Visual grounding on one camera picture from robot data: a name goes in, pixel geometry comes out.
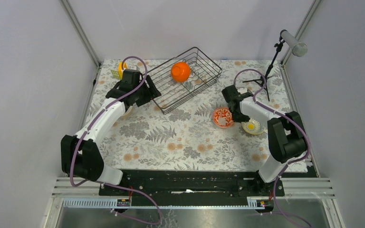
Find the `red patterned white bowl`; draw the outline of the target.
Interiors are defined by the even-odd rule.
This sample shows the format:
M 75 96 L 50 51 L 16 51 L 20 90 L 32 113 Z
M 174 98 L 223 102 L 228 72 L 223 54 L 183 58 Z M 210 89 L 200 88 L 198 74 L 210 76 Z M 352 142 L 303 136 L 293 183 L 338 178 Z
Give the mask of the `red patterned white bowl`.
M 227 107 L 219 107 L 213 111 L 212 120 L 219 128 L 229 128 L 234 125 L 232 113 Z

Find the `cream white bowl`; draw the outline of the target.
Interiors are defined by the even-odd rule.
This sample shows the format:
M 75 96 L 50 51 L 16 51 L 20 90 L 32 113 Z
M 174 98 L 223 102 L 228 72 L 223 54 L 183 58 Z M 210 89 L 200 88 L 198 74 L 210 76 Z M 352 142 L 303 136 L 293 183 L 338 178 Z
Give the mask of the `cream white bowl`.
M 133 107 L 129 107 L 127 111 L 122 115 L 122 118 L 128 118 L 133 112 Z

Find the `yellow dotted white bowl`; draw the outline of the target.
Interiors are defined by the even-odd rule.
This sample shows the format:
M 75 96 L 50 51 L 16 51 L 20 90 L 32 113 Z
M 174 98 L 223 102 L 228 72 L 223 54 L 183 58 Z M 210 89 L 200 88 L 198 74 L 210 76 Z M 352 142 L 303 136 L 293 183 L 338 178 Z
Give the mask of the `yellow dotted white bowl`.
M 246 133 L 251 135 L 259 135 L 265 131 L 264 126 L 252 118 L 250 118 L 247 122 L 242 122 L 241 126 Z

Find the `black wire dish rack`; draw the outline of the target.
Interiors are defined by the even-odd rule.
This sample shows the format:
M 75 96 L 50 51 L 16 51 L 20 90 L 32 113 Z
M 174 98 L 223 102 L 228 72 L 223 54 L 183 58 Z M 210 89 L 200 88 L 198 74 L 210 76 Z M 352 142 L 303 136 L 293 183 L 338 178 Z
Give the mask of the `black wire dish rack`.
M 222 68 L 198 47 L 192 47 L 148 71 L 161 93 L 154 103 L 163 114 L 186 103 L 215 84 Z

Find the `orange bowl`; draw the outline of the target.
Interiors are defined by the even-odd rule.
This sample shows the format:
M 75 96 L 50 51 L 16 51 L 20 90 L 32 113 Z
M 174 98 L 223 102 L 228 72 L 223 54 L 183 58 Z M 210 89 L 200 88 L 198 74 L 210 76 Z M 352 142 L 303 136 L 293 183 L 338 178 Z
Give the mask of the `orange bowl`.
M 177 62 L 171 68 L 171 77 L 178 83 L 184 83 L 191 75 L 191 69 L 185 62 Z

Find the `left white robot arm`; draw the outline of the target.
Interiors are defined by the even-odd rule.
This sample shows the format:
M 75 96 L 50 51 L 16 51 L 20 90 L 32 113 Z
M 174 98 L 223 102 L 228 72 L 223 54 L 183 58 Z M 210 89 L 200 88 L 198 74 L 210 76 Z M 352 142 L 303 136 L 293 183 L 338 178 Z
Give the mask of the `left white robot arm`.
M 105 95 L 94 117 L 74 135 L 65 135 L 60 143 L 61 168 L 69 176 L 110 184 L 116 195 L 128 191 L 128 183 L 119 169 L 104 163 L 99 151 L 104 136 L 112 125 L 133 105 L 142 106 L 160 97 L 149 75 L 126 69 L 122 79 Z

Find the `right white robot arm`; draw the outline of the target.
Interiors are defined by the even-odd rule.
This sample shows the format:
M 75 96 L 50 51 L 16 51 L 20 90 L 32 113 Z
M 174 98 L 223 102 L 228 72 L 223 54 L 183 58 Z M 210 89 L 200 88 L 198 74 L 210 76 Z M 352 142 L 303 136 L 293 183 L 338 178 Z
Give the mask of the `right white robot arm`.
M 241 94 L 234 85 L 221 91 L 234 122 L 243 123 L 254 119 L 267 128 L 270 157 L 258 170 L 260 179 L 253 183 L 254 191 L 261 196 L 272 190 L 272 182 L 289 164 L 302 160 L 310 153 L 310 140 L 304 130 L 299 113 L 280 113 L 269 105 L 257 101 L 250 92 Z

